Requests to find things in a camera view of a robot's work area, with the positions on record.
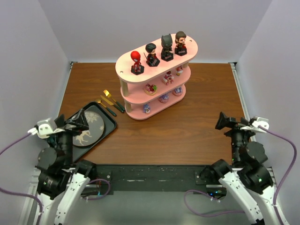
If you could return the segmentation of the purple bunny pink donut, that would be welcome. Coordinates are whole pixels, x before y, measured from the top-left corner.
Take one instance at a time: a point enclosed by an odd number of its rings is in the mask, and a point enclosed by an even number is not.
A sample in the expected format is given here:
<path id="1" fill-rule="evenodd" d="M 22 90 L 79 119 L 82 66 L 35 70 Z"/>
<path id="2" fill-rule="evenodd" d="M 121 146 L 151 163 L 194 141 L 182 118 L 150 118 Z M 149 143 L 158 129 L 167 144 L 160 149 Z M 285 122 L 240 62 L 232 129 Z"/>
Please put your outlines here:
<path id="1" fill-rule="evenodd" d="M 172 94 L 175 96 L 181 96 L 183 93 L 182 87 L 177 87 L 172 91 Z"/>

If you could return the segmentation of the purple bunny pink cotton candy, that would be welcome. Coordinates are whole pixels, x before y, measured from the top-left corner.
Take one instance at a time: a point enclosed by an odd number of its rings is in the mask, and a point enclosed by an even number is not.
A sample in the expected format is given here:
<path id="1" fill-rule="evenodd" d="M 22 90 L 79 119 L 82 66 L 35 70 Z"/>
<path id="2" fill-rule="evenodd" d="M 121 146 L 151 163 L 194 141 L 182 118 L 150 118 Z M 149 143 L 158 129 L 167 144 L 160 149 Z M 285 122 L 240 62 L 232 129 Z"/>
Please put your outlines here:
<path id="1" fill-rule="evenodd" d="M 163 94 L 158 98 L 159 102 L 167 103 L 169 101 L 169 93 Z"/>

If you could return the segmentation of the ice cream cone bear toy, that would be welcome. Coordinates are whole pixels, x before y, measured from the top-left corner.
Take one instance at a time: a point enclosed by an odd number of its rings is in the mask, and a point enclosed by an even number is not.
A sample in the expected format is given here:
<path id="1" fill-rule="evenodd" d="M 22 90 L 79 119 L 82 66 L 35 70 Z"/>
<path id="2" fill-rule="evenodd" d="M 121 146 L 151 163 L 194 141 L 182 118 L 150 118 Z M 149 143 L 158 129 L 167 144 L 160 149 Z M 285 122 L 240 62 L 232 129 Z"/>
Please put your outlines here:
<path id="1" fill-rule="evenodd" d="M 179 66 L 179 67 L 176 68 L 176 75 L 177 76 L 180 76 L 182 72 L 183 72 L 183 67 L 182 66 Z"/>

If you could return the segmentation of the purple bunny with cake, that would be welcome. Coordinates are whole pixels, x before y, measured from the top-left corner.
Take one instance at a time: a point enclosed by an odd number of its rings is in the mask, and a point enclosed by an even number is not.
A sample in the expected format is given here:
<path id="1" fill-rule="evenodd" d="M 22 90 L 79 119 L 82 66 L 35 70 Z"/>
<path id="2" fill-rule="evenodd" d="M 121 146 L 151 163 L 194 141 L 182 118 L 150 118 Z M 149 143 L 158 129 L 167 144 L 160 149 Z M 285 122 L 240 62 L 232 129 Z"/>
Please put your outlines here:
<path id="1" fill-rule="evenodd" d="M 142 109 L 145 114 L 150 114 L 151 108 L 149 104 L 144 104 Z"/>

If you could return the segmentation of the pink bear cake square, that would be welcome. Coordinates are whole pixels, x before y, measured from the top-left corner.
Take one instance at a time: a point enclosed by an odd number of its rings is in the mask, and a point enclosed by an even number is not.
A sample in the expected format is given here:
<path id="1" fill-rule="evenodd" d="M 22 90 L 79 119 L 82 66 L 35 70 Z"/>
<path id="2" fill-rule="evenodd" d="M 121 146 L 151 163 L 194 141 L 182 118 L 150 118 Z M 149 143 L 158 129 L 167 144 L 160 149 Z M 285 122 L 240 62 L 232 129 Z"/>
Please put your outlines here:
<path id="1" fill-rule="evenodd" d="M 171 71 L 166 72 L 166 74 L 162 78 L 162 81 L 165 85 L 169 85 L 174 82 L 174 77 L 173 77 Z"/>

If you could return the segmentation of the pink bear strawberry tart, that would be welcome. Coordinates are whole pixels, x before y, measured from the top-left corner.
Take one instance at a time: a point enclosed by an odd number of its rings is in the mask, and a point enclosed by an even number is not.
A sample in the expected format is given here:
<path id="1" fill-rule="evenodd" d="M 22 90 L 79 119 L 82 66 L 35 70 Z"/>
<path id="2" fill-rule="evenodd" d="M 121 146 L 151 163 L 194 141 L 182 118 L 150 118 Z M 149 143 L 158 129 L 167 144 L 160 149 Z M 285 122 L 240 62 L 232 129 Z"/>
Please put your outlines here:
<path id="1" fill-rule="evenodd" d="M 153 96 L 157 92 L 157 86 L 154 84 L 146 84 L 144 87 L 144 92 L 150 96 Z"/>

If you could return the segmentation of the red spider hero figure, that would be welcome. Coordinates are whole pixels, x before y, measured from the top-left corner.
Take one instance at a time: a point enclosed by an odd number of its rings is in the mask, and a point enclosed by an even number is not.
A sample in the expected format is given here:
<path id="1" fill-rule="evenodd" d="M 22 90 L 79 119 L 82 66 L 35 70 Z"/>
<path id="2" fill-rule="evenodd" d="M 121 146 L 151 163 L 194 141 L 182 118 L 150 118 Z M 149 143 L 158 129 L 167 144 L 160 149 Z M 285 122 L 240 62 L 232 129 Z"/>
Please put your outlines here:
<path id="1" fill-rule="evenodd" d="M 144 66 L 141 64 L 141 55 L 138 51 L 132 51 L 131 59 L 134 61 L 134 64 L 131 66 L 131 72 L 135 75 L 140 75 L 144 72 Z"/>

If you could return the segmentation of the brown haired hero figure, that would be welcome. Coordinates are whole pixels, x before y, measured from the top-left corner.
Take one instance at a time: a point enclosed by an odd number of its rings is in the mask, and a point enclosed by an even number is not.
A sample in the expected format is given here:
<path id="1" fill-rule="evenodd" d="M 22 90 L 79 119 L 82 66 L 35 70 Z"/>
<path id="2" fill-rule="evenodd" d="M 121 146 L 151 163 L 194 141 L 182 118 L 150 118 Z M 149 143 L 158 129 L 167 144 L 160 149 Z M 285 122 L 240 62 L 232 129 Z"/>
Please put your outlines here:
<path id="1" fill-rule="evenodd" d="M 176 46 L 174 52 L 179 56 L 183 56 L 187 54 L 187 48 L 185 45 L 186 37 L 187 36 L 183 31 L 178 31 L 175 35 Z"/>

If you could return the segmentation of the dark bat hero figure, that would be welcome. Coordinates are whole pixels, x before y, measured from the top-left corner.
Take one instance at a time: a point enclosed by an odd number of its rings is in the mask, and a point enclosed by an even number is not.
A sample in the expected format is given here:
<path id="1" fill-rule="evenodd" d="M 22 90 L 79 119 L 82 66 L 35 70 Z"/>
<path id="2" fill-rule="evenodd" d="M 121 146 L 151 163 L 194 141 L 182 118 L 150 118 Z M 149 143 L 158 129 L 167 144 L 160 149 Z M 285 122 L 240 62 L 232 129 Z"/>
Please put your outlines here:
<path id="1" fill-rule="evenodd" d="M 173 60 L 173 53 L 172 53 L 172 45 L 173 39 L 171 34 L 163 35 L 161 37 L 161 59 L 164 61 L 171 61 Z"/>

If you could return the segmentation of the black haired red figure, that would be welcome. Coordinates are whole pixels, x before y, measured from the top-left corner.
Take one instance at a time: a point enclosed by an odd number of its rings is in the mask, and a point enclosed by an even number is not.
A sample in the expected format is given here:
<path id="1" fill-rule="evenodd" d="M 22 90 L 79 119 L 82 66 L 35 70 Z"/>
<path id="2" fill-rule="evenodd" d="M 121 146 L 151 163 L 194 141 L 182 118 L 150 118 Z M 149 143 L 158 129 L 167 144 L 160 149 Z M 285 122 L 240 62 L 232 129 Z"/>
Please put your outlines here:
<path id="1" fill-rule="evenodd" d="M 146 57 L 146 64 L 149 67 L 157 67 L 160 64 L 160 60 L 156 55 L 156 45 L 154 43 L 149 43 L 145 46 L 145 50 L 148 54 L 144 54 Z"/>

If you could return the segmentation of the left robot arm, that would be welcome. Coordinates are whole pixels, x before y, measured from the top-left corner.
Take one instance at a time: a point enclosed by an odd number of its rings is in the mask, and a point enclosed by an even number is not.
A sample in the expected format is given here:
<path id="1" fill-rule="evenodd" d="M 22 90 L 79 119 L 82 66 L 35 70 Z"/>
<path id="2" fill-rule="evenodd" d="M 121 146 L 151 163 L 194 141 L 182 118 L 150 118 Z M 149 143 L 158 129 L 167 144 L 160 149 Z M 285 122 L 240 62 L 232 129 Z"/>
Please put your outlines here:
<path id="1" fill-rule="evenodd" d="M 96 165 L 82 160 L 73 164 L 73 138 L 89 130 L 85 110 L 70 119 L 64 115 L 37 122 L 36 134 L 49 146 L 40 151 L 36 168 L 40 171 L 37 185 L 37 225 L 65 225 L 85 186 L 96 177 Z"/>

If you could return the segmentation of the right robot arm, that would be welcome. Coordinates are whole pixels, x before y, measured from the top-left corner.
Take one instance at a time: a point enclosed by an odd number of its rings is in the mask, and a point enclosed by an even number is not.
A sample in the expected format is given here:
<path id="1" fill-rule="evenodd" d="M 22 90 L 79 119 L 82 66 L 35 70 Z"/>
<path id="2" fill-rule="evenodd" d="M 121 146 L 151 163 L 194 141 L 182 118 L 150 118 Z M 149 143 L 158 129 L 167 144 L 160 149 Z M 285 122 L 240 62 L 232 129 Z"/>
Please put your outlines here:
<path id="1" fill-rule="evenodd" d="M 286 225 L 283 211 L 277 201 L 279 185 L 275 185 L 269 170 L 264 166 L 268 157 L 261 143 L 251 141 L 256 133 L 269 130 L 268 119 L 254 117 L 250 120 L 219 114 L 215 128 L 229 128 L 224 135 L 230 137 L 232 166 L 223 159 L 213 163 L 210 173 L 222 184 L 241 206 L 252 225 Z"/>

